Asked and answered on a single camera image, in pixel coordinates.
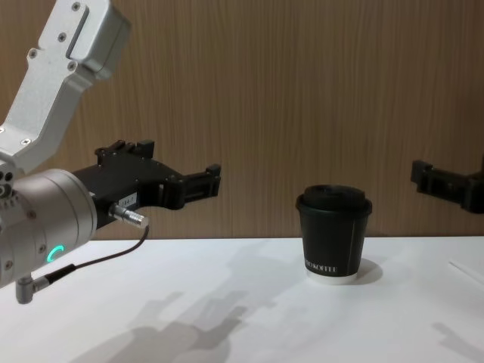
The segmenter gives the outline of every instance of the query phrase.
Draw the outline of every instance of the white tabletop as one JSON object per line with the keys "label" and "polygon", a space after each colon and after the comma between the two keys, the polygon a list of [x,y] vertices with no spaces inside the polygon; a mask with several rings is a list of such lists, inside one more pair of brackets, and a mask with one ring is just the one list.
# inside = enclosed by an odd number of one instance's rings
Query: white tabletop
{"label": "white tabletop", "polygon": [[[130,245],[91,242],[39,271]],[[324,286],[298,239],[148,241],[28,306],[0,290],[0,361],[484,362],[484,286],[448,264],[484,275],[484,238],[368,238],[363,255],[353,285]]]}

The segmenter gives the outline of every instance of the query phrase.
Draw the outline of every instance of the black cable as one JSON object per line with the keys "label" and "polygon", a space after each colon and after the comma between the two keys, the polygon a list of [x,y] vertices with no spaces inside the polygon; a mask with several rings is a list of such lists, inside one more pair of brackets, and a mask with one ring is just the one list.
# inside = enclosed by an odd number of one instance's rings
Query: black cable
{"label": "black cable", "polygon": [[127,250],[124,250],[124,251],[121,251],[121,252],[118,252],[118,253],[114,253],[113,255],[101,257],[100,259],[93,259],[92,261],[87,261],[87,262],[81,263],[80,265],[74,265],[74,264],[67,265],[63,268],[59,268],[57,271],[54,271],[50,274],[46,274],[44,277],[48,280],[49,285],[52,285],[55,281],[59,281],[61,278],[66,277],[68,274],[74,272],[75,270],[77,270],[79,268],[87,267],[87,266],[94,265],[94,264],[99,263],[99,262],[107,261],[108,259],[115,259],[116,257],[126,255],[130,252],[133,252],[137,248],[139,248],[146,241],[149,233],[150,233],[150,226],[147,226],[144,229],[143,236],[141,236],[141,239],[139,240],[139,242],[137,242],[136,245],[134,245],[131,248],[128,248]]}

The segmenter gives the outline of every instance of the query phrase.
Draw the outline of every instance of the black coffee cup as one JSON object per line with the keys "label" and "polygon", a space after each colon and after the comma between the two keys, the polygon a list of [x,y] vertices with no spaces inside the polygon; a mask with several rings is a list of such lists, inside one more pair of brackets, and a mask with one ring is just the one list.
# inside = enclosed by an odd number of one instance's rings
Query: black coffee cup
{"label": "black coffee cup", "polygon": [[364,191],[316,185],[297,198],[308,275],[329,284],[356,278],[371,201]]}

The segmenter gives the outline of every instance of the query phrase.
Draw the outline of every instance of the wooden wall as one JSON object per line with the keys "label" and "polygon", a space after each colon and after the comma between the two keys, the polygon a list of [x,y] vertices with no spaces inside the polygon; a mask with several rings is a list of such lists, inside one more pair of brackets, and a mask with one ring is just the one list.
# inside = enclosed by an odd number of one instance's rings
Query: wooden wall
{"label": "wooden wall", "polygon": [[[115,0],[133,22],[116,75],[89,90],[58,155],[75,170],[119,138],[182,172],[223,165],[220,196],[149,210],[153,237],[299,234],[307,185],[364,189],[372,235],[484,233],[415,193],[412,160],[474,172],[484,153],[481,0]],[[53,0],[0,0],[0,117]],[[134,238],[113,225],[100,238]]]}

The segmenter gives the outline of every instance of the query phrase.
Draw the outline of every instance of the green led light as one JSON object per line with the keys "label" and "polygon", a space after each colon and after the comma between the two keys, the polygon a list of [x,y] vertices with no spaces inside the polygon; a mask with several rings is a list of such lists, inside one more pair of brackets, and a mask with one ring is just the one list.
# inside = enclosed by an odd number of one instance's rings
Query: green led light
{"label": "green led light", "polygon": [[57,253],[57,252],[63,252],[64,251],[64,246],[62,246],[61,244],[59,246],[56,246],[52,249],[52,251],[48,254],[47,256],[47,262],[53,262],[54,261],[54,255]]}

